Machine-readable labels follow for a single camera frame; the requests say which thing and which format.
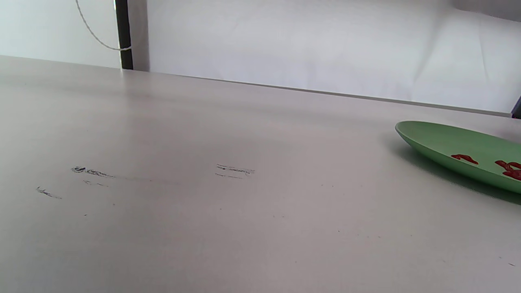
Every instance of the white cable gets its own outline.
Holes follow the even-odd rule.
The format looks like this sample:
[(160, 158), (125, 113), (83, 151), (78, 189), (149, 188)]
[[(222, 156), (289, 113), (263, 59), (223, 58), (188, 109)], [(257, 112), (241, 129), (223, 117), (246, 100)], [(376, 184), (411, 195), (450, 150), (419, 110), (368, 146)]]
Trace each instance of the white cable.
[(85, 26), (87, 27), (87, 29), (89, 30), (89, 32), (91, 33), (91, 35), (98, 41), (98, 43), (100, 43), (101, 45), (103, 45), (103, 47), (107, 48), (107, 49), (111, 49), (111, 50), (114, 50), (114, 51), (127, 51), (127, 50), (130, 50), (132, 49), (132, 46), (128, 46), (126, 48), (113, 48), (107, 44), (105, 44), (104, 42), (102, 42), (95, 34), (94, 32), (92, 31), (91, 27), (89, 26), (89, 24), (87, 23), (87, 21), (85, 20), (85, 16), (83, 16), (83, 12), (81, 12), (81, 8), (80, 8), (80, 3), (78, 2), (78, 0), (75, 0), (76, 1), (76, 7), (78, 8), (78, 12), (80, 13), (80, 16), (81, 16), (81, 19), (83, 20), (83, 23), (85, 24)]

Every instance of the white curtain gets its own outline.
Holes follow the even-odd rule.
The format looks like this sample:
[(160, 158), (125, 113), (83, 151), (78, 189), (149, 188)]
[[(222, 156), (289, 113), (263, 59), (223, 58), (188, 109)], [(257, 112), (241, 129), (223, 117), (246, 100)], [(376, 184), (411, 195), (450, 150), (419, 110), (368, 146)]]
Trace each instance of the white curtain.
[(510, 112), (521, 22), (456, 2), (148, 0), (150, 70)]

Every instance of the black pole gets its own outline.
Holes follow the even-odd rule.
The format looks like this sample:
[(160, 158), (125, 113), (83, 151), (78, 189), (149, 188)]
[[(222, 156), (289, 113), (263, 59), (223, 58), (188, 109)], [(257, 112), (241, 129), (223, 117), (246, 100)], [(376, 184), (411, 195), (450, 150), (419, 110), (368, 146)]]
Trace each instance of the black pole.
[[(116, 18), (118, 22), (119, 47), (130, 47), (129, 6), (127, 0), (116, 0)], [(132, 49), (121, 51), (121, 66), (123, 69), (134, 69)]]
[(521, 97), (517, 100), (514, 109), (512, 109), (512, 118), (521, 119)]

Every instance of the pencil mark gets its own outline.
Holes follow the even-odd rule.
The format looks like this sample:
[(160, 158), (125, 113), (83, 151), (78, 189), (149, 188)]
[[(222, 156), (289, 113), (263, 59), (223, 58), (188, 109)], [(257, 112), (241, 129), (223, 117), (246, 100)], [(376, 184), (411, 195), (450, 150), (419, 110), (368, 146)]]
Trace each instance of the pencil mark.
[(125, 180), (129, 180), (129, 181), (154, 182), (154, 183), (167, 184), (167, 185), (177, 185), (177, 183), (172, 183), (172, 182), (168, 182), (168, 181), (164, 181), (164, 180), (152, 180), (152, 179), (148, 179), (148, 178), (113, 176), (113, 175), (109, 175), (109, 174), (104, 173), (104, 172), (96, 171), (96, 170), (93, 170), (93, 169), (87, 169), (86, 167), (81, 167), (81, 166), (76, 166), (74, 168), (71, 168), (71, 170), (74, 173), (84, 173), (85, 172), (86, 174), (94, 175), (94, 176), (98, 176), (98, 177), (102, 177), (102, 178), (125, 179)]
[(85, 171), (85, 169), (86, 169), (85, 167), (76, 166), (76, 167), (72, 168), (71, 170), (75, 173), (81, 173), (81, 172)]
[(96, 171), (96, 170), (92, 170), (92, 169), (87, 169), (87, 168), (85, 168), (85, 167), (81, 167), (81, 166), (76, 166), (76, 167), (74, 167), (74, 168), (71, 168), (71, 170), (72, 170), (74, 173), (82, 173), (82, 172), (85, 172), (85, 173), (87, 173), (87, 174), (96, 175), (96, 176), (99, 176), (99, 177), (115, 178), (114, 176), (111, 176), (111, 175), (105, 174), (105, 173), (103, 173), (103, 172)]
[(225, 165), (221, 165), (221, 164), (217, 164), (217, 168), (219, 168), (221, 170), (228, 170), (228, 171), (233, 171), (233, 172), (244, 173), (247, 176), (255, 173), (255, 170), (235, 168), (235, 167), (225, 166)]
[(235, 178), (235, 179), (243, 179), (243, 178), (241, 178), (241, 177), (228, 176), (228, 175), (223, 175), (223, 174), (219, 174), (219, 173), (215, 173), (215, 175), (217, 175), (217, 176), (221, 176), (221, 177), (228, 177), (228, 178)]
[(50, 192), (47, 192), (46, 189), (41, 189), (40, 186), (36, 187), (36, 191), (38, 191), (39, 193), (43, 193), (45, 194), (46, 196), (50, 197), (50, 198), (55, 198), (55, 199), (62, 199), (61, 197), (59, 196), (56, 196)]
[(88, 185), (98, 185), (98, 186), (108, 187), (108, 185), (104, 185), (104, 184), (101, 184), (101, 183), (92, 183), (92, 182), (89, 181), (89, 180), (84, 180), (83, 182), (84, 182), (85, 184), (88, 184)]

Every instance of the white wall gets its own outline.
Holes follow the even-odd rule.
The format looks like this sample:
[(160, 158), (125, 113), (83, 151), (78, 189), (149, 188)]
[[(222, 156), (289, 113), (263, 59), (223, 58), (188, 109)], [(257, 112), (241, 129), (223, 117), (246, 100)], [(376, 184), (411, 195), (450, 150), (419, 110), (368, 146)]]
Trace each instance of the white wall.
[[(80, 5), (96, 35), (118, 47), (114, 2), (80, 0)], [(74, 0), (0, 0), (0, 55), (121, 67), (119, 52), (89, 34)]]
[(510, 112), (521, 23), (449, 0), (148, 0), (150, 70)]

